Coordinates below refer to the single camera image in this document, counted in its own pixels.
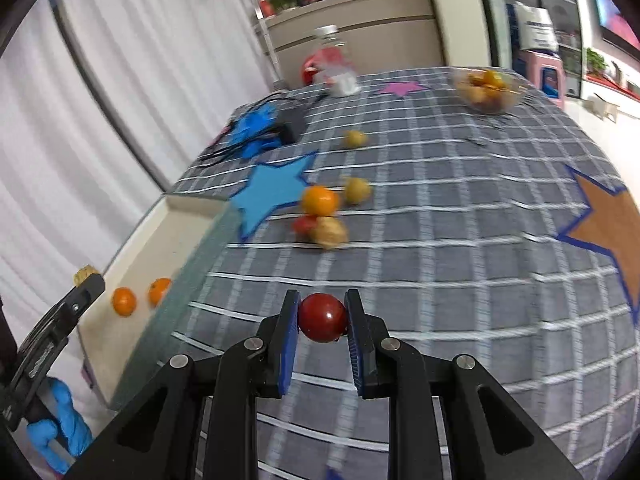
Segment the blue gloved hand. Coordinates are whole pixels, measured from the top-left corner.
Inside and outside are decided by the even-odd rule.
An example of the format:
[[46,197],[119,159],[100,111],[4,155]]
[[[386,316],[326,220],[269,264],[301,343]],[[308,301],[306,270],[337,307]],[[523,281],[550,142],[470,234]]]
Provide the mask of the blue gloved hand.
[[66,454],[77,458],[93,442],[92,432],[74,407],[73,396],[65,382],[58,378],[47,378],[44,392],[53,400],[53,417],[30,422],[27,435],[34,449],[44,458],[48,466],[59,476],[64,476],[72,463],[53,445],[58,437],[66,440]]

